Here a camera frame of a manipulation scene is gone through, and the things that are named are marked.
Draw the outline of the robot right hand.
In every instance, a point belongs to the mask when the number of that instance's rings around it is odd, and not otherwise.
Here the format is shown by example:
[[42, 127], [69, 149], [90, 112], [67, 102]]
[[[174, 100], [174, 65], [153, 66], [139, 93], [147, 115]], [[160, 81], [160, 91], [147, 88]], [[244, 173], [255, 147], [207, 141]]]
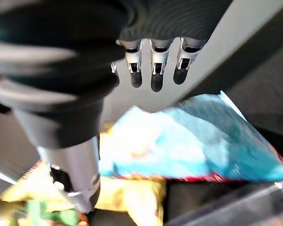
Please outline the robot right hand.
[[111, 63], [145, 38], [159, 48], [188, 38], [201, 48], [229, 0], [0, 0], [0, 103], [50, 166], [58, 190], [83, 213], [99, 197], [103, 100]]

